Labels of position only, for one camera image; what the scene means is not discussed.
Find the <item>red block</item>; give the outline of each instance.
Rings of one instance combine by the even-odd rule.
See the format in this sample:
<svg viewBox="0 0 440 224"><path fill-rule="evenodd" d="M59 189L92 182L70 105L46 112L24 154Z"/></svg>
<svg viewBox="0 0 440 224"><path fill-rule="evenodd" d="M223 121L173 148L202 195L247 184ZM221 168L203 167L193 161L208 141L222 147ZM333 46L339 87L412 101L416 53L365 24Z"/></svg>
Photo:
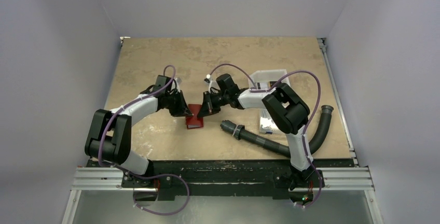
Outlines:
<svg viewBox="0 0 440 224"><path fill-rule="evenodd" d="M192 113L192 117L186 117L186 129L196 129L203 127L203 118L197 118L202 105L188 104L188 108Z"/></svg>

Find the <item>gray wall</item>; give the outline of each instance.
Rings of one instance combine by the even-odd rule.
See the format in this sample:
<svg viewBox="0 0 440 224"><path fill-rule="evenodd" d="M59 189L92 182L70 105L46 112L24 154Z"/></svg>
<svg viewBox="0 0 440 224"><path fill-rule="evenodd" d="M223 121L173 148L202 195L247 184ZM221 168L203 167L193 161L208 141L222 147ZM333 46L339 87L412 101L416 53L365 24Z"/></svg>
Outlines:
<svg viewBox="0 0 440 224"><path fill-rule="evenodd" d="M349 0L329 59L387 223L438 223L439 0Z"/></svg>
<svg viewBox="0 0 440 224"><path fill-rule="evenodd" d="M121 36L325 37L347 0L102 0Z"/></svg>
<svg viewBox="0 0 440 224"><path fill-rule="evenodd" d="M119 38L98 0L0 0L1 223L59 223Z"/></svg>

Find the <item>wooden tabletop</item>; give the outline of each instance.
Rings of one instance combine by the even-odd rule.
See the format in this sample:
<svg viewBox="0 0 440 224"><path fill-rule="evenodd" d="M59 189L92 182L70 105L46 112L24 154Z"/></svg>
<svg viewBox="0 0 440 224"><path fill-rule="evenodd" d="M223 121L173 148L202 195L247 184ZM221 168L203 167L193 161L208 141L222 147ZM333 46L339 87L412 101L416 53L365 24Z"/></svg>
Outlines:
<svg viewBox="0 0 440 224"><path fill-rule="evenodd" d="M188 104L201 104L207 86L203 79L216 65L232 63L248 74L257 70L305 69L315 73L322 87L321 105L334 107L332 123L315 158L349 158L349 147L340 120L324 59L314 37L196 37L126 38L121 50L106 109L134 99L156 81L163 68L172 64ZM247 78L233 67L220 67L214 79L229 73L240 88ZM313 109L317 98L314 79L306 74L290 77L292 88ZM309 138L318 125L320 111L313 119ZM244 124L258 133L259 110L237 110L223 106L220 113L204 118L204 128L187 130L185 118L173 118L163 109L147 116L132 128L132 149L153 160L228 160L284 158L243 140L236 140L220 129L222 120ZM284 135L260 134L287 145Z"/></svg>

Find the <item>black tube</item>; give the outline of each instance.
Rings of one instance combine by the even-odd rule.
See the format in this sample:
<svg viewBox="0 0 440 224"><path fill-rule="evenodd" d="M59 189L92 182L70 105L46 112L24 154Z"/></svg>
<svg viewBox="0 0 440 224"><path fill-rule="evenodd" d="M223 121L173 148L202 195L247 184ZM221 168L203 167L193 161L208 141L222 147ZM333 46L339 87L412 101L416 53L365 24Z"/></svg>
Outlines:
<svg viewBox="0 0 440 224"><path fill-rule="evenodd" d="M327 136L330 128L330 122L332 120L333 107L324 105L321 107L321 118L319 120L318 128L315 135L309 142L310 152L315 153L322 145ZM272 141L265 137L259 136L255 133L249 132L244 129L243 125L236 125L229 120L223 120L220 124L223 131L232 134L236 139L244 139L250 143L262 146L263 148L281 154L286 157L290 157L290 151L288 146L282 145L278 142Z"/></svg>
<svg viewBox="0 0 440 224"><path fill-rule="evenodd" d="M327 137L328 130L330 129L330 122L332 121L333 107L329 105L321 106L321 116L315 135L309 142L310 153L315 153L322 145Z"/></svg>

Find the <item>purple cable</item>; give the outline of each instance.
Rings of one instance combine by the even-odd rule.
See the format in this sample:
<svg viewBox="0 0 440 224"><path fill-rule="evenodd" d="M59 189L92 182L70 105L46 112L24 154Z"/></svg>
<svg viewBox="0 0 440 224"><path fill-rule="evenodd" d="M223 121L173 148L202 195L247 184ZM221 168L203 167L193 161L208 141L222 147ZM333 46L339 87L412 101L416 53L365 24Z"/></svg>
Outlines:
<svg viewBox="0 0 440 224"><path fill-rule="evenodd" d="M313 163L312 163L312 161L310 160L310 158L309 158L309 153L308 153L308 151L307 151L307 148L306 148L306 131L307 131L307 128L309 127L309 125L310 125L310 123L312 122L312 119L313 119L313 116L315 116L315 113L317 112L317 110L318 110L318 106L319 106L319 101L321 100L321 83L319 82L319 79L318 79L318 77L314 74L314 73L312 73L312 72L310 72L310 71L307 71L307 70L297 70L297 71L293 71L293 72L290 72L290 73L287 73L286 75L284 75L283 77L281 77L279 80L277 80L277 82L275 82L273 85L272 85L272 87L268 90L268 91L271 91L272 89L274 89L282 80L284 80L285 78L287 78L287 77L289 77L290 75L294 75L294 74L298 74L298 73L306 73L306 74L309 74L309 75L311 75L314 79L315 79L315 81L317 82L317 86L318 86L318 97L317 97L317 102L316 102L316 104L315 104L315 107L314 107L314 109L313 109L313 111L312 111L312 114L310 115L310 119L309 119L309 121L307 121L307 124L306 124L306 126L304 127L304 129L303 129L303 131L302 131L302 146L304 147L304 153L306 154L306 158L307 158L307 161L310 163L310 166L312 166L312 169L315 171L315 173L318 175L318 179L319 179L319 190L318 190L318 192L317 192L317 194L316 194L316 197L313 199L313 201L312 202L310 202L308 205L303 205L303 208L306 208L306 207L310 207L311 205L313 205L314 203L315 203L315 201L319 198L319 196L321 195L321 190L322 190L322 177L321 177L321 175L319 174L319 172L318 172L318 169L315 167L315 165L313 165Z"/></svg>
<svg viewBox="0 0 440 224"><path fill-rule="evenodd" d="M165 88L167 88L167 87L173 82L174 77L176 76L176 68L175 68L173 65L167 65L167 66L165 67L165 69L163 70L163 74L165 74L165 71L167 70L168 67L173 68L173 75L172 75L170 81L168 81L165 85L163 85L163 87L161 87L159 90L157 90L157 91L155 91L155 92L153 92L153 93L147 95L145 98L135 98L135 99L132 100L131 102L125 104L123 107L119 108L119 109L118 109L118 110L117 110L117 111L116 111L116 112L110 117L110 120L108 121L107 125L106 125L105 128L104 128L104 132L102 133L101 140L100 140L100 143L99 143L99 150L98 150L98 164L99 164L99 166L101 166L101 167L107 167L107 165L104 164L104 163L102 162L102 149L103 149L103 146L104 146L105 136L106 136L107 132L109 131L110 126L112 125L112 123L113 123L113 121L115 120L116 116L118 116L118 115L119 115L119 114L120 114L125 108L127 108L127 107L129 107L129 106L131 106L131 105L133 105L133 104L135 104L135 103L137 103L137 102L139 102L139 101L142 101L142 100L144 100L144 99L146 99L146 98L149 98L149 97L151 97L151 96L154 96L154 95L158 94L159 92L163 91ZM147 212L152 213L152 214L155 214L155 215L174 215L174 214L176 214L176 213L182 211L182 210L186 207L186 205L188 204L188 202L189 202L189 187L188 187L188 184L187 184L182 178L180 178L180 177L177 176L177 175L173 175L173 174L161 174L161 175L157 175L157 176L144 177L144 176L137 175L137 174L134 174L134 173L131 173L131 172L130 172L130 174L133 175L133 176L135 176L135 177L137 177L137 178L139 178L139 179L144 179L144 180L150 180L150 179L155 179L155 178L165 177L165 176L172 176L172 177L176 177L176 178L178 178L180 181L182 181L183 184L185 185L185 188L186 188L187 198L186 198L185 203L183 204L183 206L182 206L181 208L179 208L179 209L177 209L177 210L175 210L175 211L173 211L173 212L169 212L169 213L159 213L159 212L151 211L151 210L148 210L148 209L146 209L146 208L140 207L140 206L136 203L136 201L135 201L136 206L137 206L138 208L140 208L141 210L147 211Z"/></svg>
<svg viewBox="0 0 440 224"><path fill-rule="evenodd" d="M252 85L254 85L254 88L257 88L257 86L255 85L254 80L249 76L249 74L247 74L244 70L242 70L242 69L239 68L238 66L233 65L233 64L230 64L230 63L222 63L222 64L218 65L217 67L215 67L215 68L209 73L209 75L212 75L212 74L214 73L214 71L216 71L217 68L219 68L219 67L221 67L221 66L231 66L231 67L234 67L234 68L240 70L240 71L241 71L242 73L244 73L244 75L245 75L245 76L251 81Z"/></svg>
<svg viewBox="0 0 440 224"><path fill-rule="evenodd" d="M136 202L135 195L133 194L133 202L134 202L135 206L138 207L140 210L147 211L147 212L155 214L155 215L162 215L162 216L174 215L174 214L177 214L178 212L182 211L186 207L188 202L189 202L189 187L188 187L188 184L182 178L180 178L177 175L174 175L174 174L161 174L161 175L157 175L157 176L145 177L145 176L140 176L140 175L136 175L136 174L133 174L133 173L130 173L130 174L135 176L135 177L137 177L137 178L139 178L139 179L142 179L142 180L150 180L150 179L155 179L155 178L164 177L164 176L171 176L171 177L175 177L175 178L179 179L180 181L182 181L183 184L185 185L185 188L186 188L186 194L187 195L186 195L185 203L179 209L177 209L175 211L172 211L172 212L168 212L168 213L156 212L156 211L152 211L152 210L149 210L149 209L146 209L146 208L140 206Z"/></svg>

